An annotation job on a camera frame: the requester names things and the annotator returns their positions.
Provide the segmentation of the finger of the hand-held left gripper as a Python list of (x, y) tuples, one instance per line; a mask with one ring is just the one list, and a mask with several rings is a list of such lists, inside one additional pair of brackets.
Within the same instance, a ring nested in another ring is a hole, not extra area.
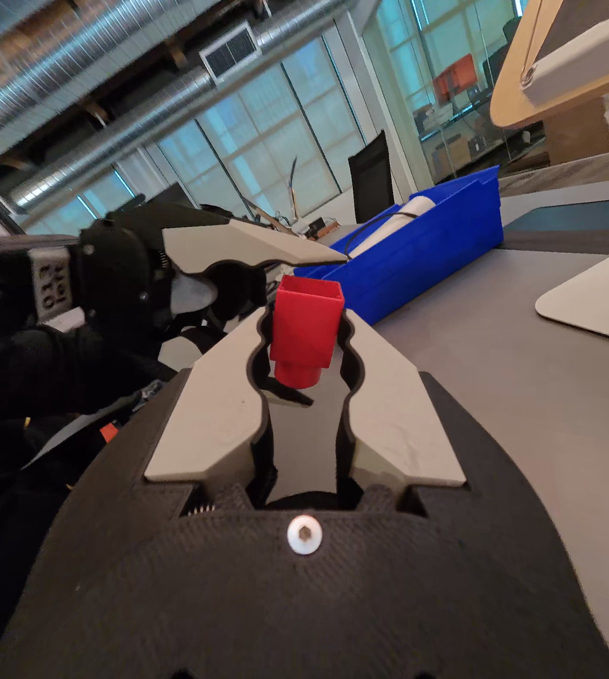
[(163, 229), (162, 238), (168, 258), (188, 275), (203, 274), (226, 262), (314, 267), (348, 261), (344, 253), (319, 242), (233, 219), (222, 225)]
[(270, 404), (309, 408), (314, 403), (314, 400), (309, 396), (295, 388), (281, 384), (272, 376), (268, 376), (264, 380), (261, 391)]

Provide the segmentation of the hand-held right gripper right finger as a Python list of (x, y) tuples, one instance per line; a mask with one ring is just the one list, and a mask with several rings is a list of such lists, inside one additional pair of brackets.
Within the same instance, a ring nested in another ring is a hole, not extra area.
[(349, 389), (336, 437), (339, 488), (460, 488), (466, 476), (419, 370), (352, 310), (338, 332)]

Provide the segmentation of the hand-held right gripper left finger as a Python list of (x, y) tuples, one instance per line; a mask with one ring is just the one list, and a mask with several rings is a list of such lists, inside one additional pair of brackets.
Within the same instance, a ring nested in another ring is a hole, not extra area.
[(191, 367), (144, 472), (150, 482), (250, 483), (274, 469), (270, 413), (259, 357), (258, 309)]

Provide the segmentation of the small red object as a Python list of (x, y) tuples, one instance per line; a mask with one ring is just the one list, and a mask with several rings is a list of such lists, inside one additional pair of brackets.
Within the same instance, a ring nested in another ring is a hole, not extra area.
[(279, 383), (298, 390), (318, 384), (322, 370), (332, 361), (343, 309), (340, 283), (283, 276), (276, 292), (269, 351)]

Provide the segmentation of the blue plastic bin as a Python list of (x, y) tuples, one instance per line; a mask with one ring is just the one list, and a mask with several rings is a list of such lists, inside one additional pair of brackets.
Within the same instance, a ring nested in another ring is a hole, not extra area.
[(346, 308), (373, 325), (504, 241), (498, 173), (493, 166), (414, 193), (435, 207), (346, 263), (293, 274), (339, 282)]

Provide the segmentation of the person's left hand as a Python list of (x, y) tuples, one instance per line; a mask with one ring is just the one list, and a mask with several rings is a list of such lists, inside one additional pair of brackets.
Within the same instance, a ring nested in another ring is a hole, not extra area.
[(156, 335), (103, 336), (89, 324), (62, 333), (33, 323), (31, 302), (27, 252), (0, 253), (0, 421), (93, 413), (172, 379)]

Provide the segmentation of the black office chair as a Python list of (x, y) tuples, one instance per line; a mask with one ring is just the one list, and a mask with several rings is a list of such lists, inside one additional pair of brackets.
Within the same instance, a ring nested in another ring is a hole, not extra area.
[(385, 131), (348, 158), (356, 224), (364, 224), (395, 204)]

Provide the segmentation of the white roll in bin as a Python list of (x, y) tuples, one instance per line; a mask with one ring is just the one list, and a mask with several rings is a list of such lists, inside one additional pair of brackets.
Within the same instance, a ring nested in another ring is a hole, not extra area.
[(365, 251), (371, 249), (377, 243), (401, 230), (411, 221), (424, 215), (426, 212), (436, 207), (436, 203), (430, 198), (417, 196), (405, 203), (396, 213), (393, 214), (385, 223), (379, 226), (360, 245), (356, 246), (349, 254), (350, 258), (355, 258)]

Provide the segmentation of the white vent grille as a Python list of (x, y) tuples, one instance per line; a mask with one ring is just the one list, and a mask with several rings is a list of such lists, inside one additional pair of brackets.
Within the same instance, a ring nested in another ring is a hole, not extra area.
[(221, 86), (263, 55), (248, 21), (211, 42), (199, 56), (215, 86)]

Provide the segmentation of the red tool case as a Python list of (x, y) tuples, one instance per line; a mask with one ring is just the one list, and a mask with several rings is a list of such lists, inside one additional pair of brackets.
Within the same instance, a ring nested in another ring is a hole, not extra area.
[(433, 90), (439, 106), (445, 106), (453, 97), (476, 86), (478, 74), (471, 53), (464, 55), (436, 78), (433, 79)]

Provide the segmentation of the large silver spiral duct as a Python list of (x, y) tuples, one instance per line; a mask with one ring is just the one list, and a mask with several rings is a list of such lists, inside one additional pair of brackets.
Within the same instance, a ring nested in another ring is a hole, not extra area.
[(216, 1), (87, 1), (0, 69), (0, 155)]
[(79, 144), (10, 192), (9, 201), (20, 213), (29, 213), (67, 189), (99, 174), (152, 139), (160, 130), (197, 110), (216, 94), (240, 85), (242, 78), (275, 60), (279, 51), (295, 46), (330, 25), (354, 1), (294, 1), (266, 21), (252, 27), (263, 55), (229, 81), (215, 86), (204, 64), (180, 75), (155, 95), (114, 123)]

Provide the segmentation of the white panel bracket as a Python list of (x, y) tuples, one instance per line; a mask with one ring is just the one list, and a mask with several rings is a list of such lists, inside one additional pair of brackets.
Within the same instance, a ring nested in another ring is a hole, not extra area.
[(540, 105), (608, 75), (609, 1), (562, 1), (520, 87)]

